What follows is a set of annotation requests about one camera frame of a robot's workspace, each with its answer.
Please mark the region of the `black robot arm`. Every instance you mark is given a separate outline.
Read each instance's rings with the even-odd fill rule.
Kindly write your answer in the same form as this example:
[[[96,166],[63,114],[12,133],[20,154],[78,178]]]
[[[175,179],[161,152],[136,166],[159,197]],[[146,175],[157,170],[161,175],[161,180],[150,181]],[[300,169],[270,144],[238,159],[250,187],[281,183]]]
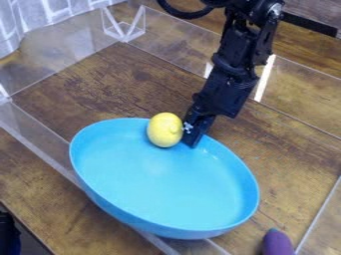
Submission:
[[[254,67],[265,65],[282,17],[284,0],[215,0],[225,8],[219,48],[213,69],[183,118],[182,142],[195,147],[217,116],[234,119],[257,85]]]

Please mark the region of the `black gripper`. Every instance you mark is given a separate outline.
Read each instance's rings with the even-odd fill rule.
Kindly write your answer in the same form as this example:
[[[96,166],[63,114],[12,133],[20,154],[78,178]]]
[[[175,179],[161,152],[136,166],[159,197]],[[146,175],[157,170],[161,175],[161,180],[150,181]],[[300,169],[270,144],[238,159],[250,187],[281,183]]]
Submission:
[[[218,54],[211,60],[211,72],[183,118],[181,141],[190,147],[198,145],[215,116],[237,117],[258,82],[254,68],[233,67]]]

